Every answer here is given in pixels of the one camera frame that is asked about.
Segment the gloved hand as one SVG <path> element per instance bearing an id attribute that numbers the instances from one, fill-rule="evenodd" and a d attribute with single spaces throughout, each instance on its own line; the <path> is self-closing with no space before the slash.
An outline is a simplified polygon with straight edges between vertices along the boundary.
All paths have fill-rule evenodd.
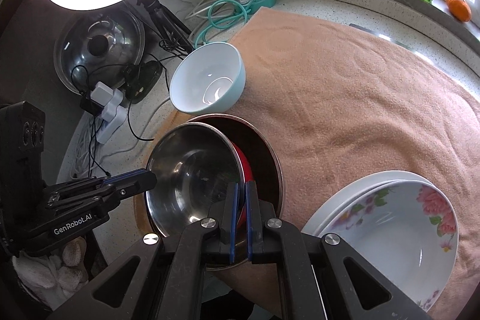
<path id="1" fill-rule="evenodd" d="M 86 240 L 78 237 L 51 255 L 30 257 L 21 252 L 11 260 L 28 291 L 51 310 L 57 310 L 88 282 L 85 254 Z"/>

